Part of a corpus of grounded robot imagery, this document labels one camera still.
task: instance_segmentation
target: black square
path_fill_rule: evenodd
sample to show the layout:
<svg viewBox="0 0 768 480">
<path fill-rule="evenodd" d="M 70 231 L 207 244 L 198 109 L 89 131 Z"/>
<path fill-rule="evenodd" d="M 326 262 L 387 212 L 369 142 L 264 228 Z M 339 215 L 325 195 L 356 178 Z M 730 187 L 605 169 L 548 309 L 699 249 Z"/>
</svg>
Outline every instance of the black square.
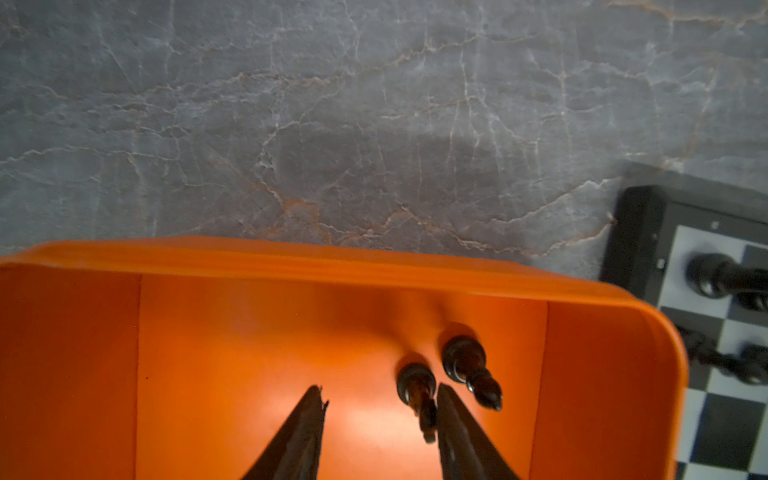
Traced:
<svg viewBox="0 0 768 480">
<path fill-rule="evenodd" d="M 741 264 L 749 268 L 768 269 L 768 250 L 747 245 L 744 249 L 744 257 L 736 260 L 741 260 Z M 737 297 L 734 297 L 730 303 L 728 318 L 754 325 L 768 326 L 768 315 L 765 312 L 756 312 L 745 308 Z"/>
<path fill-rule="evenodd" d="M 683 476 L 685 475 L 685 466 L 688 465 L 687 463 L 678 462 L 677 463 L 677 471 L 674 474 L 674 480 L 683 480 Z"/>
<path fill-rule="evenodd" d="M 709 336 L 717 344 L 720 340 L 720 332 L 723 331 L 724 319 L 715 316 L 700 315 L 698 313 L 686 312 L 666 306 L 661 307 L 661 312 L 668 316 L 672 323 L 682 326 L 684 329 L 694 330 Z M 690 363 L 690 375 L 688 376 L 688 388 L 696 390 L 706 390 L 707 383 L 710 381 L 709 366 L 701 365 L 698 362 Z"/>
<path fill-rule="evenodd" d="M 765 403 L 708 394 L 690 461 L 746 471 L 765 407 Z"/>
</svg>

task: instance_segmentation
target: white square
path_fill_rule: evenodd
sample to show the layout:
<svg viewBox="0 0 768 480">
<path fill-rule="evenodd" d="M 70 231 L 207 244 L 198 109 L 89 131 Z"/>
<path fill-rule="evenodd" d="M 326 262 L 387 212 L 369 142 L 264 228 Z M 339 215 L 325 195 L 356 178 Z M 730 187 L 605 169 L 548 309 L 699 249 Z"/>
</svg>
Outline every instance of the white square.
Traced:
<svg viewBox="0 0 768 480">
<path fill-rule="evenodd" d="M 683 410 L 683 426 L 680 429 L 680 443 L 677 444 L 677 460 L 688 462 L 694 450 L 696 432 L 699 429 L 701 410 L 704 408 L 706 392 L 685 389 L 685 409 Z"/>
<path fill-rule="evenodd" d="M 739 355 L 745 343 L 768 346 L 768 328 L 727 319 L 717 351 Z M 719 369 L 712 369 L 707 391 L 754 402 L 768 402 L 768 386 L 745 385 L 735 376 L 725 376 Z"/>
<path fill-rule="evenodd" d="M 725 318 L 731 297 L 710 299 L 692 289 L 686 281 L 688 263 L 699 253 L 724 253 L 736 261 L 744 257 L 746 241 L 678 225 L 667 260 L 667 271 L 659 294 L 659 307 L 669 306 L 701 315 Z"/>
<path fill-rule="evenodd" d="M 763 423 L 760 425 L 755 449 L 752 452 L 750 473 L 768 475 L 768 408 L 763 413 Z"/>
<path fill-rule="evenodd" d="M 689 463 L 685 468 L 683 480 L 746 480 L 750 474 L 730 468 L 710 467 Z"/>
</svg>

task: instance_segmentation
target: black chessboard frame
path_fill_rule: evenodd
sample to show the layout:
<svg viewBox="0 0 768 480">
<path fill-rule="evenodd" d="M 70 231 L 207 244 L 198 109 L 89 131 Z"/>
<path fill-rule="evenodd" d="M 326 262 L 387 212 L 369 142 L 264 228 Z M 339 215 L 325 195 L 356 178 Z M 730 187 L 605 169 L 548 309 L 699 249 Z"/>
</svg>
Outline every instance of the black chessboard frame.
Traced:
<svg viewBox="0 0 768 480">
<path fill-rule="evenodd" d="M 601 280 L 660 308 L 673 323 L 713 337 L 719 348 L 736 348 L 734 340 L 745 337 L 768 342 L 768 313 L 744 309 L 733 299 L 710 311 L 709 300 L 699 301 L 684 286 L 670 292 L 670 280 L 665 283 L 670 271 L 670 277 L 682 276 L 678 243 L 691 235 L 709 236 L 715 246 L 723 239 L 741 243 L 736 261 L 768 268 L 768 222 L 758 212 L 646 186 L 626 189 L 615 217 Z M 677 479 L 768 480 L 767 403 L 768 387 L 742 386 L 710 367 L 691 365 Z"/>
</svg>

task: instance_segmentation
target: chess pawn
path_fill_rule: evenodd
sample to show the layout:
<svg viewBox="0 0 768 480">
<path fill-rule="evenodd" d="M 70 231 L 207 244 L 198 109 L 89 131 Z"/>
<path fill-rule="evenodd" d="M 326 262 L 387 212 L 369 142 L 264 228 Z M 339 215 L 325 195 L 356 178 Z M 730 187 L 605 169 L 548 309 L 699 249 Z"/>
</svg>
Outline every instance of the chess pawn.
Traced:
<svg viewBox="0 0 768 480">
<path fill-rule="evenodd" d="M 768 295 L 765 293 L 740 293 L 737 298 L 744 308 L 756 312 L 768 312 Z"/>
<path fill-rule="evenodd" d="M 755 359 L 748 358 L 744 354 L 741 357 L 724 355 L 717 351 L 715 341 L 703 333 L 680 326 L 677 330 L 683 338 L 683 344 L 691 362 L 696 360 L 702 365 L 716 367 L 724 375 L 735 376 L 747 385 L 768 385 L 768 371 Z"/>
<path fill-rule="evenodd" d="M 739 293 L 768 295 L 768 270 L 745 268 L 721 253 L 694 257 L 688 263 L 686 276 L 694 290 L 709 298 Z"/>
<path fill-rule="evenodd" d="M 397 375 L 397 395 L 419 417 L 419 429 L 427 443 L 435 443 L 437 382 L 432 370 L 422 363 L 410 363 Z"/>
<path fill-rule="evenodd" d="M 741 358 L 757 362 L 765 370 L 768 370 L 768 347 L 747 345 L 741 352 Z"/>
<path fill-rule="evenodd" d="M 502 388 L 485 368 L 485 350 L 470 336 L 450 339 L 442 348 L 442 367 L 453 381 L 465 383 L 487 409 L 502 409 Z"/>
</svg>

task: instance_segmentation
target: black chess pawn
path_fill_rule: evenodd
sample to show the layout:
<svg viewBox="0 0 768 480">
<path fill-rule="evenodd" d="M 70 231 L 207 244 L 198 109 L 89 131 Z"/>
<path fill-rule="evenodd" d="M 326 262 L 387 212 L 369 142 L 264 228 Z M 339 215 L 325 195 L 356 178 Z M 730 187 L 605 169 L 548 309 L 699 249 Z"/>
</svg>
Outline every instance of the black chess pawn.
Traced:
<svg viewBox="0 0 768 480">
<path fill-rule="evenodd" d="M 718 368 L 724 375 L 735 376 L 747 385 L 768 385 L 768 371 L 754 359 L 735 355 L 724 355 L 717 351 L 715 341 L 703 333 L 684 329 L 677 330 L 683 338 L 688 359 L 702 365 Z"/>
<path fill-rule="evenodd" d="M 470 336 L 455 336 L 442 348 L 442 367 L 453 381 L 465 383 L 481 406 L 502 409 L 502 388 L 485 368 L 485 350 Z"/>
<path fill-rule="evenodd" d="M 397 375 L 397 395 L 419 417 L 419 428 L 427 443 L 435 443 L 436 389 L 435 376 L 429 367 L 422 363 L 410 363 Z"/>
<path fill-rule="evenodd" d="M 739 303 L 746 309 L 756 312 L 768 312 L 768 295 L 764 293 L 739 293 Z"/>
<path fill-rule="evenodd" d="M 686 272 L 694 290 L 709 298 L 741 293 L 768 295 L 768 270 L 746 268 L 722 253 L 694 257 Z"/>
<path fill-rule="evenodd" d="M 768 370 L 768 347 L 761 345 L 747 345 L 741 351 L 741 358 L 757 362 L 765 370 Z"/>
</svg>

